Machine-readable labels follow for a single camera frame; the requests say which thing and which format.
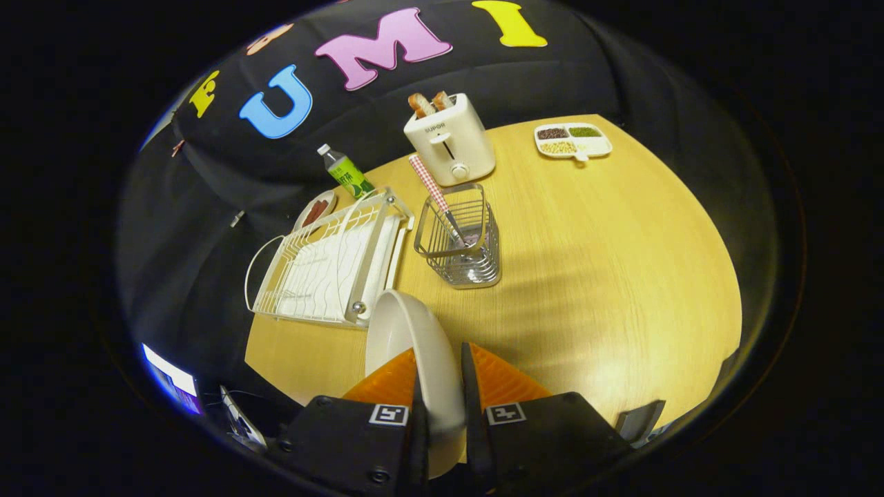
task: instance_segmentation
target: plastic bottle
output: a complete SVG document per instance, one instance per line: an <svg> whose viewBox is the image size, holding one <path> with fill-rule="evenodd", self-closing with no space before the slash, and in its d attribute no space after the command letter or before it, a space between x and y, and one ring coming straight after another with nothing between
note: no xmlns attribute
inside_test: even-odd
<svg viewBox="0 0 884 497"><path fill-rule="evenodd" d="M316 149L316 153L323 157L325 170L340 183L344 189L355 198L361 198L374 190L374 186L365 179L362 172L356 169L353 161L344 154L332 150L328 144Z"/></svg>

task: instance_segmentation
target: blue letter u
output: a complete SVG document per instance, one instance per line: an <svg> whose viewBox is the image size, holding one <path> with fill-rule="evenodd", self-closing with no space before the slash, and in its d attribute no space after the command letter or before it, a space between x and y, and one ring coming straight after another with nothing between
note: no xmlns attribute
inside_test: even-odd
<svg viewBox="0 0 884 497"><path fill-rule="evenodd" d="M281 118L267 107L263 100L263 91L252 95L240 109L241 119L248 119L248 122L252 123L258 132L272 140L282 138L294 131L304 122L313 107L313 96L307 87L294 77L295 69L294 64L284 67L282 71L271 78L268 85L271 88L281 88L292 99L294 106L287 116Z"/></svg>

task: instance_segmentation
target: white plate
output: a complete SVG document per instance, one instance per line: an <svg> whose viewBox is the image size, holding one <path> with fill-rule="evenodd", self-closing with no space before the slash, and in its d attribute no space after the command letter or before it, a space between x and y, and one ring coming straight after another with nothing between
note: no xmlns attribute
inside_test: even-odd
<svg viewBox="0 0 884 497"><path fill-rule="evenodd" d="M466 447L467 413L461 374L442 325L415 297L388 289L381 293L369 322L365 375L415 349L421 395L430 419L430 478L447 473Z"/></svg>
<svg viewBox="0 0 884 497"><path fill-rule="evenodd" d="M571 127L591 127L596 130L598 134L601 136L571 136L571 133L568 131ZM554 129L559 128L565 131L567 137L565 138L545 138L540 139L537 138L537 132L543 131L545 129ZM572 147L574 147L573 152L563 152L563 153L552 153L546 152L540 148L540 146L544 143L557 143L564 142L570 143ZM591 125L589 123L561 123L561 124L548 124L548 125L540 125L534 128L534 143L537 145L537 150L549 157L563 158L563 157L576 157L577 160L589 160L589 157L602 157L611 153L613 150L613 145L611 145L611 141L608 140L607 136L602 133L602 130L598 129L598 126Z"/></svg>
<svg viewBox="0 0 884 497"><path fill-rule="evenodd" d="M294 227L292 228L292 233L298 231L302 228L302 224L304 224L304 220L307 219L307 215L310 213L310 209L313 207L314 203L321 202L323 200L327 200L329 202L328 205L325 206L325 210L319 213L319 217L316 219L320 219L323 216L327 216L332 213L334 210L334 206L338 203L338 196L334 194L334 191L328 190L316 196L315 199L311 200L307 203L307 207L298 216L297 220L294 221Z"/></svg>

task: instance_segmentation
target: letter m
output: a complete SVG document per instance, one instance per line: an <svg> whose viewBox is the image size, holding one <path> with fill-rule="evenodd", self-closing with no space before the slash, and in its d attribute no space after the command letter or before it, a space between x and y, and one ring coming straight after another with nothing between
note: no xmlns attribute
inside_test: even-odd
<svg viewBox="0 0 884 497"><path fill-rule="evenodd" d="M316 56L327 56L347 77L344 88L353 91L371 83L377 71L366 69L360 61L392 70L396 68L396 44L402 45L406 62L420 62L446 54L451 43L441 42L417 17L420 9L409 7L391 12L377 23L377 38L343 34L318 49Z"/></svg>

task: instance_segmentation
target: white toaster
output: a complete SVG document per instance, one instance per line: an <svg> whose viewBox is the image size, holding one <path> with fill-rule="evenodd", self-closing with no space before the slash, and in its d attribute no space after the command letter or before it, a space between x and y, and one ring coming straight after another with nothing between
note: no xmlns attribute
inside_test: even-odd
<svg viewBox="0 0 884 497"><path fill-rule="evenodd" d="M494 171L494 147L467 96L451 96L454 107L418 119L402 130L427 170L443 187L482 178Z"/></svg>

